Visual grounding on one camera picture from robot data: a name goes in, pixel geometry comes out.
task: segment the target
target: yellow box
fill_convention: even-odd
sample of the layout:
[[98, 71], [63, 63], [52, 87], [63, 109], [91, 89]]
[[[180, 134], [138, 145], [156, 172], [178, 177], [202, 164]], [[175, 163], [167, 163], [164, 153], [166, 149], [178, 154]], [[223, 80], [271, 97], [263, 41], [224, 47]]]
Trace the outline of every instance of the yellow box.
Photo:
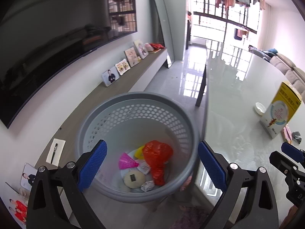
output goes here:
[[282, 82], [272, 103], [260, 119], [272, 138], [280, 134], [283, 127], [286, 126], [301, 105], [301, 102], [301, 95], [290, 82]]

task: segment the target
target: metal screw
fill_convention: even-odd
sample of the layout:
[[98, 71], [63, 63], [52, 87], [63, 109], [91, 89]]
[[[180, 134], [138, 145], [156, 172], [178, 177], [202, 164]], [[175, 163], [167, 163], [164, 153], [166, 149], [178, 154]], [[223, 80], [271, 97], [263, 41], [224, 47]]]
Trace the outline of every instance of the metal screw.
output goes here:
[[235, 163], [230, 164], [231, 169], [237, 169], [238, 165]]
[[264, 167], [260, 167], [260, 172], [265, 173], [266, 169]]
[[67, 168], [68, 168], [68, 169], [72, 169], [74, 166], [75, 166], [75, 163], [74, 163], [74, 162], [69, 162], [69, 163], [67, 163]]
[[45, 166], [40, 166], [38, 169], [39, 172], [44, 172], [45, 171]]

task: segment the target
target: tall mirror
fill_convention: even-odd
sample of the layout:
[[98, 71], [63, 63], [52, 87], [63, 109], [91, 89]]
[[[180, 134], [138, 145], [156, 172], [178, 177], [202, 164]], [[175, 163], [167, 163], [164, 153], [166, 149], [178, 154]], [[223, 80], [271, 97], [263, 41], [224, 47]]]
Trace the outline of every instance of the tall mirror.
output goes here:
[[157, 8], [159, 22], [161, 25], [161, 30], [164, 39], [164, 45], [167, 48], [168, 56], [167, 56], [167, 65], [168, 67], [175, 61], [175, 55], [173, 51], [173, 39], [170, 29], [170, 23], [167, 15], [166, 6], [164, 0], [154, 0]]

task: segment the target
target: beige sofa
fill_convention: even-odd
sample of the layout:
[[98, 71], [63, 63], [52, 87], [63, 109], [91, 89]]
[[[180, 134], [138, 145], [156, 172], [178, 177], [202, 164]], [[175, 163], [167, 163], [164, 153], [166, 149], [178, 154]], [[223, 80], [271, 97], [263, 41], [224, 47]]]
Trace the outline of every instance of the beige sofa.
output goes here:
[[280, 53], [270, 60], [270, 64], [278, 68], [285, 75], [289, 82], [301, 94], [305, 102], [305, 72], [296, 67], [289, 58]]

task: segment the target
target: black label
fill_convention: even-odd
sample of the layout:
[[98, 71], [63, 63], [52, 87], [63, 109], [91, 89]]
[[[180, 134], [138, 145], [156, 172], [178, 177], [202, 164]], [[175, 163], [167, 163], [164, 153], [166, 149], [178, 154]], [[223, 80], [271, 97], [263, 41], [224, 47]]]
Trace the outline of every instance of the black label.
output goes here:
[[134, 181], [136, 180], [134, 174], [130, 175], [130, 180], [131, 180], [132, 182], [134, 182]]

